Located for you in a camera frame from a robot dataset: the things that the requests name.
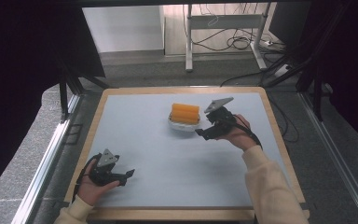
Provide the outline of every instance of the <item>beige sleeve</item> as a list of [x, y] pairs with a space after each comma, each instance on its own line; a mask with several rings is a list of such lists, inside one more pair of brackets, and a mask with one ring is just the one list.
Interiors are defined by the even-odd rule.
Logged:
[[270, 161], [260, 146], [247, 149], [242, 157], [248, 167], [246, 187], [258, 222], [308, 223], [278, 163]]
[[72, 204], [61, 209], [60, 215], [54, 224], [87, 224], [86, 219], [92, 208], [76, 195], [76, 199]]

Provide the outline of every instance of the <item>table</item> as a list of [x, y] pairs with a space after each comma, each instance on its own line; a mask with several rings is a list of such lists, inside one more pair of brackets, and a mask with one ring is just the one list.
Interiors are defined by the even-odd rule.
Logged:
[[[214, 88], [214, 87], [180, 87], [180, 88], [125, 88], [125, 89], [109, 89], [103, 92], [103, 96], [98, 105], [97, 111], [95, 113], [93, 122], [89, 129], [89, 134], [86, 139], [85, 145], [82, 149], [76, 170], [71, 181], [71, 185], [67, 191], [65, 200], [69, 202], [72, 198], [73, 188], [76, 182], [76, 179], [83, 168], [84, 164], [90, 157], [90, 151], [96, 136], [98, 135], [99, 123], [103, 119], [103, 112], [105, 105], [108, 101], [109, 96], [177, 96], [180, 94], [190, 94], [191, 96], [197, 97], [205, 94], [211, 94], [211, 96], [219, 96], [221, 94], [258, 94], [262, 106], [265, 108], [266, 120], [269, 122], [271, 133], [275, 138], [277, 149], [280, 156], [282, 157], [282, 166], [285, 169], [287, 175], [290, 179], [290, 185], [295, 192], [295, 195], [298, 198], [300, 203], [305, 203], [304, 196], [302, 194], [301, 188], [296, 179], [296, 174], [293, 169], [293, 165], [290, 162], [290, 158], [287, 154], [287, 150], [284, 146], [284, 142], [280, 135], [280, 130], [278, 128], [277, 122], [274, 118], [271, 106], [269, 104], [268, 97], [265, 91], [262, 88], [257, 87], [234, 87], [234, 88]], [[304, 210], [307, 217], [309, 216], [309, 211]], [[196, 207], [183, 207], [183, 206], [170, 206], [170, 207], [161, 207], [161, 206], [121, 206], [121, 207], [98, 207], [93, 210], [89, 215], [89, 219], [113, 219], [113, 220], [250, 220], [254, 218], [254, 211], [252, 206], [214, 206], [206, 207], [196, 206]]]
[[257, 29], [257, 35], [255, 36], [255, 41], [250, 42], [252, 52], [257, 61], [258, 67], [260, 70], [266, 70], [267, 66], [264, 62], [263, 57], [260, 54], [259, 44], [261, 35], [264, 31], [264, 26], [266, 25], [267, 16], [269, 15], [269, 7], [271, 2], [268, 2], [266, 9], [263, 14], [251, 14], [251, 15], [224, 15], [220, 17], [219, 22], [216, 24], [210, 25], [209, 21], [212, 21], [216, 15], [207, 16], [192, 16], [191, 8], [192, 5], [188, 5], [187, 10], [187, 42], [186, 42], [186, 71], [193, 71], [193, 42], [191, 39], [192, 30], [201, 30], [201, 29]]

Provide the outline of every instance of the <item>wrist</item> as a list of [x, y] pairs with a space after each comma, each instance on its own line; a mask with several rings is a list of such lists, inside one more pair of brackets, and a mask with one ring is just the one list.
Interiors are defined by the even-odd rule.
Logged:
[[248, 135], [243, 135], [238, 139], [237, 147], [240, 148], [242, 151], [246, 151], [247, 149], [256, 146], [255, 140], [253, 140]]
[[93, 195], [92, 193], [82, 193], [79, 192], [77, 196], [86, 204], [89, 206], [94, 206], [98, 202], [98, 198]]
[[78, 220], [86, 220], [93, 206], [84, 202], [78, 195], [74, 202], [68, 207], [68, 214]]

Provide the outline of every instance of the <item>human hand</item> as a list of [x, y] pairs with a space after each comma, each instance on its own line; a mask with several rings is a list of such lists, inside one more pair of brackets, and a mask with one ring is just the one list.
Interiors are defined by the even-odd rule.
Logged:
[[117, 180], [101, 187], [95, 185], [89, 178], [91, 167], [94, 165], [95, 162], [95, 159], [92, 160], [89, 163], [89, 166], [86, 168], [86, 172], [83, 175], [79, 191], [77, 193], [77, 195], [90, 206], [94, 206], [98, 202], [98, 200], [100, 200], [101, 196], [103, 196], [103, 194], [105, 194], [108, 190], [117, 187], [120, 184], [120, 182]]
[[[249, 121], [242, 115], [235, 115], [234, 117], [240, 126], [249, 129], [251, 128]], [[246, 132], [236, 127], [233, 127], [228, 134], [216, 138], [216, 140], [220, 139], [228, 140], [232, 145], [242, 149], [243, 151], [256, 145], [255, 140], [253, 140]]]

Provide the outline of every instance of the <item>white wall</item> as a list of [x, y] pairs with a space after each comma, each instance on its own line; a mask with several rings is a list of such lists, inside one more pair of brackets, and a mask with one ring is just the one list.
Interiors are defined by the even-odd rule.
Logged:
[[83, 8], [98, 52], [163, 49], [160, 6]]

